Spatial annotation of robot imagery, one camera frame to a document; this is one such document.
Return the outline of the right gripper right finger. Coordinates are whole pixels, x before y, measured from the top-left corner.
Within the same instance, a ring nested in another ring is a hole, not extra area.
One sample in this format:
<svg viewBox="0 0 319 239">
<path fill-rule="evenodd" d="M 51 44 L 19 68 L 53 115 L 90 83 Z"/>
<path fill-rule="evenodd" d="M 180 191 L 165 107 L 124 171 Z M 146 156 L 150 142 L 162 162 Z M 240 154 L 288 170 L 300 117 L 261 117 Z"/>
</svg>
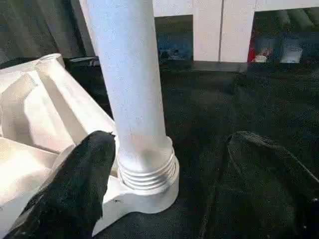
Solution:
<svg viewBox="0 0 319 239">
<path fill-rule="evenodd" d="M 226 152 L 242 180 L 263 238 L 319 237 L 319 179 L 296 156 L 250 131 L 230 135 Z"/>
</svg>

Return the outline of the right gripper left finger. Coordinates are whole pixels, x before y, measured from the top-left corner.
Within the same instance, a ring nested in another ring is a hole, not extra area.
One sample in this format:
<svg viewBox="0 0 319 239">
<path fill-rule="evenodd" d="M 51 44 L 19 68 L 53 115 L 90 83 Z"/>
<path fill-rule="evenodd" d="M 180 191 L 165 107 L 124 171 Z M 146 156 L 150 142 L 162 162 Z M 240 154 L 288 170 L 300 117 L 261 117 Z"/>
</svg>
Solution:
<svg viewBox="0 0 319 239">
<path fill-rule="evenodd" d="M 103 216 L 103 198 L 116 155 L 115 136 L 86 136 L 28 201 L 9 239 L 90 239 Z"/>
</svg>

